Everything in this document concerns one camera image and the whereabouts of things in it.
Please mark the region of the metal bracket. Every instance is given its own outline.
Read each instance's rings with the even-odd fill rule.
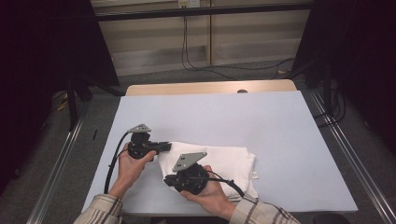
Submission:
[[[151,129],[146,124],[139,124],[128,131],[128,133],[149,133]]]
[[[206,152],[196,152],[196,153],[188,153],[188,154],[180,154],[175,167],[172,169],[173,172],[178,172],[182,170],[186,170],[187,168],[194,165],[198,160],[205,157],[207,155]]]

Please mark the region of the table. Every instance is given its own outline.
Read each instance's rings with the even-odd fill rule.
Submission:
[[[239,90],[249,93],[235,94]],[[303,96],[291,81],[137,85],[127,95],[121,99],[84,207],[101,193],[122,132],[129,123],[141,120],[153,130],[152,141],[247,147],[256,154],[255,171],[262,176],[253,180],[255,188],[268,203],[291,212],[357,210]],[[199,205],[165,186],[157,161],[148,164],[141,177],[124,197],[124,213],[208,216]]]

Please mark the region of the power cord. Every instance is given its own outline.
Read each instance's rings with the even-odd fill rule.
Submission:
[[[223,182],[226,183],[228,186],[231,188],[235,189],[236,192],[238,192],[241,197],[245,196],[244,191],[242,191],[234,182],[233,180],[226,180],[226,179],[217,179],[217,178],[208,178],[208,177],[188,177],[188,180],[208,180],[208,181],[218,181],[218,182]]]
[[[341,93],[341,99],[342,99],[342,105],[343,105],[342,107],[341,107],[341,103],[339,101],[339,98],[340,98],[338,96],[339,93]],[[323,127],[326,127],[326,126],[329,126],[329,125],[337,124],[337,123],[341,122],[344,119],[344,117],[345,117],[345,115],[347,113],[347,101],[345,99],[345,95],[340,91],[339,87],[336,89],[334,97],[333,97],[332,113],[336,109],[338,109],[337,110],[337,114],[335,116],[332,116],[332,118],[331,118],[332,120],[318,125],[318,128],[323,128]],[[327,115],[329,115],[329,112],[324,112],[324,113],[322,113],[320,115],[314,116],[314,119],[317,119],[317,118],[320,118],[320,117],[323,117],[323,116],[327,116]]]
[[[186,67],[186,64],[184,64],[184,54],[186,54],[187,63],[189,64],[189,66],[191,68]],[[276,67],[276,72],[275,72],[274,76],[272,78],[270,78],[270,79],[274,79],[276,77],[276,75],[277,75],[278,67],[282,63],[285,63],[285,62],[288,62],[288,61],[292,61],[292,60],[294,60],[294,58],[288,58],[288,59],[285,59],[284,61],[282,61],[280,63],[276,63],[276,64],[273,64],[273,65],[270,65],[270,66],[266,66],[266,67],[259,67],[259,68],[246,68],[246,67],[238,67],[238,66],[230,66],[230,65],[215,65],[215,66],[206,66],[206,67],[197,68],[194,65],[192,65],[192,63],[190,62],[190,59],[189,59],[188,41],[187,41],[187,17],[184,17],[184,35],[183,35],[183,48],[182,48],[182,51],[181,51],[181,62],[183,64],[184,69],[186,69],[187,71],[192,71],[192,72],[206,71],[206,72],[211,72],[211,73],[215,73],[215,74],[221,75],[222,77],[227,77],[228,79],[231,79],[231,80],[236,80],[233,77],[229,77],[229,76],[226,76],[226,75],[224,75],[222,73],[219,73],[219,72],[216,72],[216,71],[213,71],[213,70],[208,70],[208,69],[209,68],[218,67],[218,68],[232,68],[232,69],[241,69],[241,70],[249,70],[249,71],[259,71],[259,70],[266,70],[266,69],[270,69],[270,68]]]
[[[110,184],[110,179],[111,179],[111,176],[113,175],[113,170],[114,170],[114,166],[116,165],[117,158],[120,155],[120,154],[118,154],[119,153],[119,149],[120,149],[120,146],[122,144],[123,139],[126,137],[126,135],[128,135],[128,133],[129,132],[126,132],[122,136],[121,140],[119,141],[119,144],[117,145],[116,152],[114,153],[114,156],[113,156],[113,160],[111,161],[111,164],[108,165],[108,172],[107,172],[107,177],[106,177],[104,194],[108,194],[108,185]]]
[[[239,193],[239,195],[241,195],[241,197],[245,196],[244,191],[242,191],[234,182],[233,180],[225,180],[224,178],[222,178],[220,175],[216,174],[213,171],[208,171],[209,173],[212,173],[213,175],[216,175],[221,181],[220,182],[224,182],[226,184],[228,184],[231,188],[235,189],[236,192]]]

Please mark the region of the right hand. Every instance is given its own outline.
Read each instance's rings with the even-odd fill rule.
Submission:
[[[206,171],[212,171],[210,166],[204,166]],[[211,178],[216,178],[212,173],[208,172]],[[182,190],[180,194],[188,201],[200,204],[206,212],[222,217],[227,220],[231,219],[235,204],[225,196],[224,191],[218,181],[208,181],[206,187],[198,195],[191,194],[186,190]]]

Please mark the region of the electrical outlet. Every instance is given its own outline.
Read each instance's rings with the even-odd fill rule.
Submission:
[[[189,7],[189,0],[178,0],[178,8]]]
[[[189,7],[200,7],[200,0],[189,0]]]

